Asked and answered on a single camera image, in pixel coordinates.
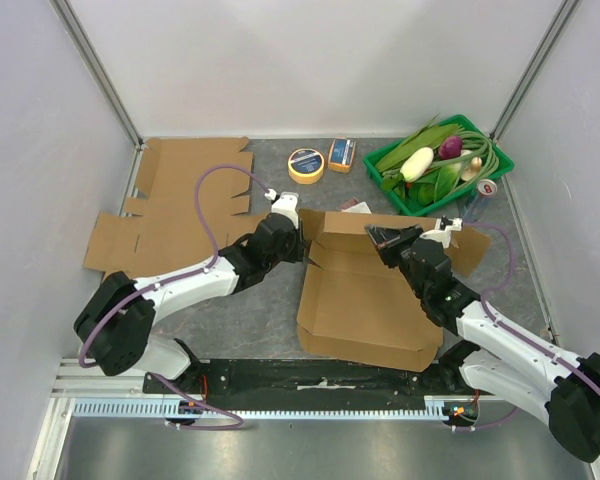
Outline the brown cardboard box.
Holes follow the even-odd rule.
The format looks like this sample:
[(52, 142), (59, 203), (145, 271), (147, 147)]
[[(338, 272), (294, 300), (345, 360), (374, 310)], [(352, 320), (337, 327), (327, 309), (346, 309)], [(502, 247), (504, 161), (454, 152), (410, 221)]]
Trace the brown cardboard box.
[(420, 307), (402, 274), (384, 265), (365, 228), (424, 230), (426, 217), (303, 209), (310, 263), (297, 314), (297, 335), (312, 354), (366, 365), (424, 371), (443, 330)]

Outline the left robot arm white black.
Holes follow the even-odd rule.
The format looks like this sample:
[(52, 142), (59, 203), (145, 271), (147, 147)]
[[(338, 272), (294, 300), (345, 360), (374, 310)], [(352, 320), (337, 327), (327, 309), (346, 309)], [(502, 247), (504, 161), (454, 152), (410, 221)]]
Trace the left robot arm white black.
[(82, 341), (79, 365), (106, 376), (139, 369), (188, 393), (199, 382), (197, 359), (186, 344), (153, 331), (155, 324), (200, 302), (261, 283), (281, 263), (304, 259), (306, 242), (296, 214), (270, 213), (255, 231), (199, 263), (167, 274), (131, 279), (107, 276), (74, 323)]

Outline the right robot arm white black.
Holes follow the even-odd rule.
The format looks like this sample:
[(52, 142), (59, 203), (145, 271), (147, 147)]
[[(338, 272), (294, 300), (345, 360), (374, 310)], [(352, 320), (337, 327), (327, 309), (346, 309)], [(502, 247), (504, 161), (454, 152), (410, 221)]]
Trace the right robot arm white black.
[(458, 280), (446, 253), (464, 227), (442, 217), (434, 228), (368, 225), (366, 233), (390, 269), (404, 276), (422, 311), (459, 337), (438, 368), (447, 392), (467, 387), (494, 394), (546, 425), (577, 459), (600, 456), (600, 354), (579, 356), (529, 332), (493, 308), (489, 289), (477, 293)]

